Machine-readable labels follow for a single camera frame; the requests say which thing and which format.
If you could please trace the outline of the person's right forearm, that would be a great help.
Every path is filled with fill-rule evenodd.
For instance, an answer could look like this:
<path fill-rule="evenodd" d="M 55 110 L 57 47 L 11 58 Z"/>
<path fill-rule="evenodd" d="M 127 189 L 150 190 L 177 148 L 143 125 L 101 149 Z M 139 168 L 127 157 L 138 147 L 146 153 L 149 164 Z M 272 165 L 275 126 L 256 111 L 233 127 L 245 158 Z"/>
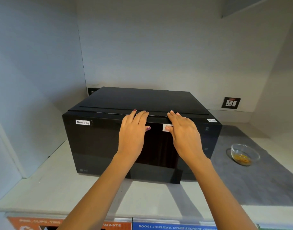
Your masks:
<path fill-rule="evenodd" d="M 208 158 L 190 155 L 186 162 L 199 183 L 217 230 L 258 230 Z"/>

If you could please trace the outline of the person's left forearm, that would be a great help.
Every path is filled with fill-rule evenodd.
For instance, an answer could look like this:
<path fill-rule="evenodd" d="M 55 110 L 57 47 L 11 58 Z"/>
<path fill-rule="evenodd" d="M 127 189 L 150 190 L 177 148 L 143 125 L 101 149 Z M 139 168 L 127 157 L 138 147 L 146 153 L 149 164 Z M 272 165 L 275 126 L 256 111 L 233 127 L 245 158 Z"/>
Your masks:
<path fill-rule="evenodd" d="M 112 202 L 140 151 L 121 150 L 57 230 L 101 230 Z"/>

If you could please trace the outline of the black wall socket with switch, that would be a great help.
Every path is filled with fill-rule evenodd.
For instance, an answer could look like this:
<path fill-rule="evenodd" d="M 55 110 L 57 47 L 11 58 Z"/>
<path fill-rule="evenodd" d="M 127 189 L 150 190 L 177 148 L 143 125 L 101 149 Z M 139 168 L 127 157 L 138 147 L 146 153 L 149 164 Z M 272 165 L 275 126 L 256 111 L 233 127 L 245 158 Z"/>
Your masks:
<path fill-rule="evenodd" d="M 241 98 L 225 97 L 221 108 L 237 109 Z"/>

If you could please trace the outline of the clear glass bowl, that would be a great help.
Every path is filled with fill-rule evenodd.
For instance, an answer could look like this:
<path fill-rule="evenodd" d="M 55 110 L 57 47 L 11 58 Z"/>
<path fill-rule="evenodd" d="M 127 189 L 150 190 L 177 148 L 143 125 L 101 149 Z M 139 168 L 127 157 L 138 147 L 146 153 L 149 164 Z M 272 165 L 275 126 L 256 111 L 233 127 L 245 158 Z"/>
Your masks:
<path fill-rule="evenodd" d="M 252 164 L 259 161 L 261 158 L 259 153 L 256 150 L 254 150 L 251 147 L 248 147 L 247 145 L 243 145 L 243 144 L 233 144 L 231 146 L 232 159 L 233 159 L 233 156 L 236 154 L 243 154 L 243 155 L 249 157 L 252 160 Z"/>

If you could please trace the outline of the black microwave oven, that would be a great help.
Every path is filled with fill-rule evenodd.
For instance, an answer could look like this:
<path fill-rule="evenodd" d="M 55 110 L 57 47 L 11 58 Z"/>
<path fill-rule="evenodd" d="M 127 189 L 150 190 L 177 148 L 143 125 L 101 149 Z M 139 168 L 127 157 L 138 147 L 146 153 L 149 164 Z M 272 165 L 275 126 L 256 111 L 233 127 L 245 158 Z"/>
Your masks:
<path fill-rule="evenodd" d="M 171 124 L 167 113 L 179 112 L 194 122 L 201 135 L 202 149 L 211 158 L 222 124 L 190 92 L 139 88 L 102 87 L 62 115 L 76 171 L 101 175 L 118 150 L 122 119 L 134 109 L 149 112 L 144 146 L 126 175 L 128 179 L 180 184 L 194 181 L 187 164 L 179 157 L 172 135 L 163 132 Z M 210 123 L 207 119 L 216 119 Z M 75 120 L 89 120 L 91 126 Z"/>

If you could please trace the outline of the orange bin sign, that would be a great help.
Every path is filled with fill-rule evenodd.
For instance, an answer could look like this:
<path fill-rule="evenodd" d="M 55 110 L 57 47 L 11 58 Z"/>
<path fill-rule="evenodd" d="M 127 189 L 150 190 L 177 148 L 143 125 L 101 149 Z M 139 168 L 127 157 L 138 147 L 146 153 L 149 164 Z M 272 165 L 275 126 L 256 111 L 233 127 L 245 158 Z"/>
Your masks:
<path fill-rule="evenodd" d="M 39 217 L 13 217 L 8 216 L 7 220 L 15 230 L 56 230 L 64 219 L 39 218 Z M 126 221 L 105 221 L 101 230 L 132 230 L 132 222 Z"/>

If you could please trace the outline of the person's left hand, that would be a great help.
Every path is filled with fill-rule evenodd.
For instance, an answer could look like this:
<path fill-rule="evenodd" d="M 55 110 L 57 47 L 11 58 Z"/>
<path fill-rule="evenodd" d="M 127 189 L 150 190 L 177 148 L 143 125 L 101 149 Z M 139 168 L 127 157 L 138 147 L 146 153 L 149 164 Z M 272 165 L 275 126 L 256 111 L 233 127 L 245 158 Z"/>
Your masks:
<path fill-rule="evenodd" d="M 134 109 L 127 117 L 125 126 L 121 126 L 119 131 L 118 155 L 136 160 L 141 154 L 144 145 L 146 124 L 133 124 L 137 110 Z"/>

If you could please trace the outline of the blue bin sign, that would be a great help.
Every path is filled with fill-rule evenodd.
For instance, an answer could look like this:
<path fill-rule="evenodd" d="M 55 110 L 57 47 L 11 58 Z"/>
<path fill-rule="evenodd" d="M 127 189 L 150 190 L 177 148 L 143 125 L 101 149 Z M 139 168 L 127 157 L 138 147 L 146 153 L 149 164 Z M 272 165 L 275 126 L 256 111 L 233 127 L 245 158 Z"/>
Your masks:
<path fill-rule="evenodd" d="M 132 230 L 218 230 L 214 222 L 185 223 L 180 220 L 132 219 Z"/>

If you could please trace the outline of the orange food residue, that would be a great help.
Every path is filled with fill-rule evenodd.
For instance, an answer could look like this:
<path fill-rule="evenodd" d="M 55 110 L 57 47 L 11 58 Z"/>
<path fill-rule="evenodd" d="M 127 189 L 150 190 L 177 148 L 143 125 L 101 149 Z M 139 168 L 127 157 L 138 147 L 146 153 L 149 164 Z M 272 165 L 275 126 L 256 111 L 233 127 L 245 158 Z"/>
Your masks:
<path fill-rule="evenodd" d="M 242 166 L 250 166 L 252 164 L 252 160 L 243 154 L 234 155 L 233 160 Z"/>

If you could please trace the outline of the grey mat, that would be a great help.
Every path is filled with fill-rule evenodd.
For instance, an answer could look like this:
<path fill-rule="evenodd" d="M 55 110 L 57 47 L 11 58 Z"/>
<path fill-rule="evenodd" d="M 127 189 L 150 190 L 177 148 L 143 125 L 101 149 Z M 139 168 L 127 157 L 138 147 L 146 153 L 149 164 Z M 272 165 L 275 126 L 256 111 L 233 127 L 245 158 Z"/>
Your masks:
<path fill-rule="evenodd" d="M 230 157 L 233 144 L 251 147 L 261 158 L 241 166 Z M 211 162 L 241 205 L 293 206 L 293 174 L 236 126 L 223 125 Z"/>

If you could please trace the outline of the person's right hand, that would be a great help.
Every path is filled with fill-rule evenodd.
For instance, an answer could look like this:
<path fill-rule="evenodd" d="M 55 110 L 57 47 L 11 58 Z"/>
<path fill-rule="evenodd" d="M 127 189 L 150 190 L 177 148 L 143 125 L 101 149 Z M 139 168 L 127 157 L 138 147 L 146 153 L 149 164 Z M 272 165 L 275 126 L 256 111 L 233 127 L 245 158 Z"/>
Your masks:
<path fill-rule="evenodd" d="M 167 113 L 167 116 L 170 120 L 170 112 Z M 191 165 L 206 160 L 207 157 L 202 150 L 201 137 L 197 127 L 187 127 L 185 117 L 181 123 L 172 123 L 172 125 L 173 131 L 170 133 L 173 137 L 174 147 L 183 161 L 187 165 Z"/>

